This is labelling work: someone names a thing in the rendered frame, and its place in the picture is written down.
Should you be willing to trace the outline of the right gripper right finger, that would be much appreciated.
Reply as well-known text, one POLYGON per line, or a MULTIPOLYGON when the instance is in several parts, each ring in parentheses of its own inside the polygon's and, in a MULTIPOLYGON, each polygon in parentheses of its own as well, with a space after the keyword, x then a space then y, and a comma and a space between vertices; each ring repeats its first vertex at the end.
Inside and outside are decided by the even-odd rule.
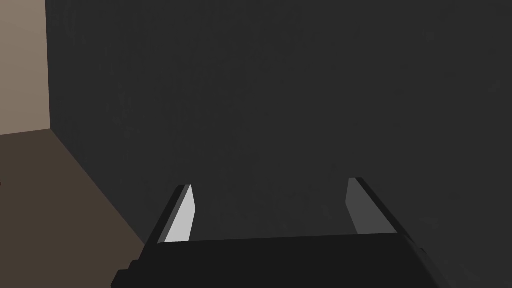
POLYGON ((345 205, 358 234, 403 234, 404 228, 361 177, 348 180, 345 205))

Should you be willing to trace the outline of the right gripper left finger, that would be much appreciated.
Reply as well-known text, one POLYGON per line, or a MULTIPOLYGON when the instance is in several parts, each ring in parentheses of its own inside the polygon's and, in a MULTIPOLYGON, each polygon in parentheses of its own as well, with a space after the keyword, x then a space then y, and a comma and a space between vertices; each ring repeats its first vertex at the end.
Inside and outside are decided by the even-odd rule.
POLYGON ((190 184, 178 185, 161 213, 148 245, 171 242, 188 242, 196 213, 193 188, 190 184))

